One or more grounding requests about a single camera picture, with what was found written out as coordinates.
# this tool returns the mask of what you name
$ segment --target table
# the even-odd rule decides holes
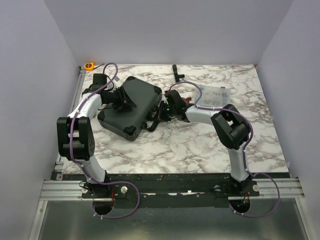
[[[226,87],[231,103],[252,123],[254,137],[247,147],[252,172],[288,172],[266,99],[253,65],[178,65],[179,74],[196,84]],[[92,83],[94,73],[86,72],[82,91]],[[106,71],[112,76],[114,68]],[[120,82],[129,76],[156,85],[164,93],[175,83],[171,65],[120,65]],[[175,89],[182,97],[193,97],[195,88],[180,84]],[[109,173],[229,173],[228,150],[220,143],[213,126],[178,120],[161,122],[154,132],[142,130],[135,141],[103,128],[97,114],[91,121],[95,139],[95,156]],[[65,160],[63,174],[81,174]]]

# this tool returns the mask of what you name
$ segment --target marble tabletop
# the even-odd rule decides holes
[[[226,87],[231,103],[252,123],[254,136],[246,148],[252,172],[288,172],[266,99],[253,65],[178,65],[178,73],[196,84]],[[94,73],[86,72],[82,91],[92,83]],[[114,68],[107,74],[112,76]],[[171,65],[120,65],[119,82],[129,76],[156,85],[164,93],[175,83]],[[175,89],[182,97],[193,97],[195,87],[180,84]],[[128,141],[103,128],[97,114],[91,121],[95,156],[109,173],[229,173],[228,150],[220,143],[212,125],[185,123],[176,119],[161,122],[154,132],[142,130],[135,141]],[[81,170],[65,160],[63,174]]]

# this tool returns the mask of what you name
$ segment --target orange object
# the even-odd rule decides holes
[[[86,71],[92,71],[95,67],[95,63],[94,62],[87,62],[85,65],[84,65],[84,69]]]

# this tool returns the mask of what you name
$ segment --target purple cable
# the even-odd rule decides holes
[[[272,214],[272,213],[278,208],[278,206],[279,206],[279,204],[280,204],[280,190],[279,190],[279,187],[278,187],[276,181],[275,181],[271,176],[269,176],[268,174],[266,174],[266,173],[264,173],[264,172],[257,172],[257,173],[255,173],[255,174],[252,174],[252,173],[249,171],[249,169],[248,169],[247,156],[246,156],[245,149],[246,149],[247,145],[251,142],[252,138],[254,137],[254,128],[252,127],[251,122],[250,122],[245,116],[243,116],[241,113],[236,112],[236,111],[233,111],[233,110],[230,110],[230,109],[221,108],[221,107],[219,107],[219,108],[214,108],[214,107],[198,106],[198,101],[199,101],[199,100],[201,99],[201,97],[202,97],[202,90],[201,90],[201,88],[200,88],[197,84],[195,84],[195,83],[193,83],[193,82],[186,81],[186,80],[184,80],[184,79],[182,79],[182,80],[183,80],[183,81],[179,81],[179,82],[176,82],[176,83],[172,84],[172,85],[170,86],[170,89],[171,89],[173,86],[178,85],[178,84],[190,84],[190,85],[195,86],[195,87],[199,90],[199,92],[200,92],[200,96],[199,96],[199,97],[197,98],[197,100],[195,100],[195,102],[194,102],[194,106],[195,106],[197,109],[209,110],[209,111],[225,111],[225,112],[232,113],[232,114],[235,114],[235,115],[240,116],[241,118],[243,118],[243,119],[248,123],[249,128],[250,128],[250,131],[251,131],[251,134],[250,134],[250,137],[249,137],[248,141],[243,145],[243,148],[242,148],[243,164],[244,164],[245,170],[248,172],[248,174],[249,174],[252,178],[255,178],[257,175],[264,175],[265,177],[269,178],[269,179],[274,183],[274,185],[275,185],[276,191],[277,191],[277,193],[278,193],[278,198],[277,198],[277,202],[276,202],[274,208],[271,209],[270,211],[268,211],[268,212],[266,212],[266,213],[264,213],[264,214],[261,214],[261,215],[243,214],[243,213],[240,213],[240,212],[236,211],[236,210],[231,206],[231,204],[229,204],[230,207],[231,207],[231,209],[233,210],[233,212],[234,212],[235,214],[238,214],[238,215],[240,215],[240,216],[247,217],[247,218],[261,218],[261,217],[265,217],[265,216],[267,216],[267,215],[269,215],[269,214]]]
[[[103,74],[105,74],[105,70],[106,70],[107,66],[109,66],[109,65],[114,65],[114,66],[115,66],[115,74],[113,75],[113,77],[111,78],[111,80],[110,80],[109,82],[107,82],[105,85],[103,85],[102,87],[100,87],[98,90],[96,90],[96,91],[94,91],[93,93],[91,93],[87,98],[85,98],[85,99],[82,101],[82,103],[81,103],[80,106],[78,107],[78,109],[77,109],[77,111],[75,112],[75,114],[74,114],[74,116],[73,116],[73,118],[72,118],[72,121],[71,121],[71,126],[70,126],[70,158],[71,158],[71,160],[72,160],[74,163],[79,164],[80,166],[83,166],[83,164],[82,164],[82,162],[77,161],[77,160],[75,159],[74,149],[73,149],[73,137],[74,137],[73,135],[74,135],[75,121],[76,121],[76,118],[77,118],[77,116],[78,116],[79,111],[83,108],[83,106],[86,104],[86,102],[87,102],[92,96],[94,96],[94,95],[97,94],[98,92],[104,90],[104,89],[116,78],[116,76],[117,76],[117,74],[118,74],[118,66],[117,66],[117,64],[115,64],[115,63],[113,63],[113,62],[110,62],[110,63],[108,63],[108,64],[106,64],[106,65],[104,66],[104,68],[103,68]],[[137,208],[138,208],[138,206],[139,206],[139,203],[140,203],[140,193],[139,193],[139,190],[138,190],[138,188],[136,187],[136,185],[134,185],[133,183],[128,182],[128,181],[114,181],[114,182],[109,182],[109,183],[102,182],[102,181],[98,181],[98,180],[94,179],[93,177],[91,177],[91,176],[89,175],[89,173],[88,173],[84,168],[82,168],[82,170],[83,170],[83,173],[84,173],[87,177],[89,177],[92,181],[94,181],[94,182],[97,183],[97,184],[100,184],[100,185],[129,184],[129,185],[131,185],[131,186],[134,187],[134,189],[136,190],[136,193],[137,193],[137,195],[138,195],[137,203],[136,203],[134,209],[133,209],[132,211],[130,211],[129,213],[127,213],[127,214],[125,214],[125,215],[122,215],[122,216],[104,216],[104,215],[98,215],[98,214],[96,213],[96,211],[93,209],[93,210],[94,210],[94,213],[95,213],[97,216],[102,217],[102,218],[104,218],[104,219],[121,219],[121,218],[125,218],[125,217],[131,215],[132,213],[134,213],[134,212],[137,210]]]

